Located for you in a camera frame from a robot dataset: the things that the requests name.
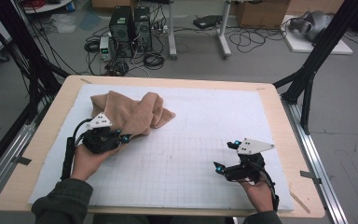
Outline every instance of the white power supply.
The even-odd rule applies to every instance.
[[[109,36],[102,36],[100,40],[100,52],[104,61],[109,62],[112,60],[112,48],[109,43]]]

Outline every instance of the hand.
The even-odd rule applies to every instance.
[[[94,154],[90,152],[84,145],[76,148],[74,156],[74,169],[71,178],[86,181],[97,172],[103,161],[111,155],[117,153],[118,150],[109,150],[102,154]]]
[[[249,201],[258,213],[273,211],[272,194],[265,178],[261,175],[257,184],[251,185],[245,179],[238,180],[245,189]]]

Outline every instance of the brown cloth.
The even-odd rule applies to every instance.
[[[120,129],[122,134],[150,134],[175,117],[175,114],[162,107],[163,99],[154,92],[148,92],[141,101],[134,101],[118,92],[91,96],[91,115],[101,112],[112,121],[112,130]]]

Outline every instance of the person's left hand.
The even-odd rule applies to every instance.
[[[78,146],[75,151],[74,168],[71,178],[86,181],[90,176],[97,172],[103,161],[117,152],[118,150],[116,148],[102,154],[94,154],[83,144]]]

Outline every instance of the sleeve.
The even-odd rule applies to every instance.
[[[274,211],[262,212],[247,217],[243,224],[282,224]]]
[[[48,196],[39,198],[32,206],[37,224],[80,224],[87,214],[92,186],[77,179],[57,183]]]

